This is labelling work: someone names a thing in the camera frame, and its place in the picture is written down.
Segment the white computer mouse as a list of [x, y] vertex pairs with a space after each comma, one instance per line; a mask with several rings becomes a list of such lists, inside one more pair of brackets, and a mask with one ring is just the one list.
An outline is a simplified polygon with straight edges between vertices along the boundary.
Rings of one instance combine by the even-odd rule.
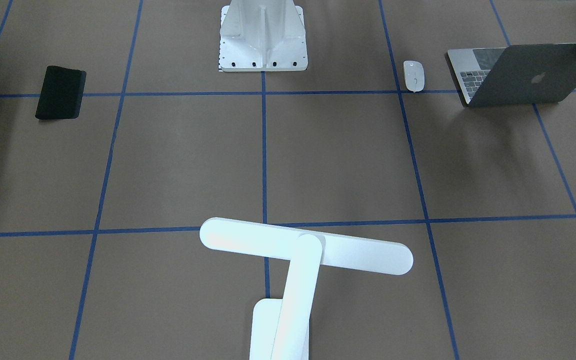
[[425, 88], [425, 69], [415, 60], [403, 61], [404, 82], [410, 92], [421, 92]]

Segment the black mouse pad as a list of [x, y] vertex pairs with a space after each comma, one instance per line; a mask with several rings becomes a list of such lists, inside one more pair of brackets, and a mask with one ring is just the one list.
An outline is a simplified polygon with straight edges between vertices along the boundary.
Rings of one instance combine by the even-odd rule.
[[87, 73], [56, 65], [46, 67], [34, 114], [40, 121], [77, 119]]

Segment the white desk lamp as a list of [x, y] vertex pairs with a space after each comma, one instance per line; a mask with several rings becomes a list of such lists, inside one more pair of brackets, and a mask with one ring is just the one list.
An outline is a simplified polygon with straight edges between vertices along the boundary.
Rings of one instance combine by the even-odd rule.
[[289, 262], [283, 296], [254, 305], [251, 360], [309, 358], [310, 317], [322, 265], [402, 276], [414, 264], [413, 253], [401, 243], [239, 219], [207, 219], [199, 239], [208, 249]]

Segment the grey laptop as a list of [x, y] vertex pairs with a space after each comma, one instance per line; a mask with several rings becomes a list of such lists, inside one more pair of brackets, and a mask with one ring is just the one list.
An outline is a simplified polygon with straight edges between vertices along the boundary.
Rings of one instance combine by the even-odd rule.
[[576, 89], [576, 43], [447, 51], [469, 107], [557, 103]]

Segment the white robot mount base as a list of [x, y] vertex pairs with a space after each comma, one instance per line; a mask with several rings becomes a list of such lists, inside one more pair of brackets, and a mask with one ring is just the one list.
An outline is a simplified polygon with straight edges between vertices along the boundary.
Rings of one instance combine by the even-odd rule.
[[232, 0], [220, 11], [218, 69], [301, 72], [309, 66], [304, 9], [292, 0]]

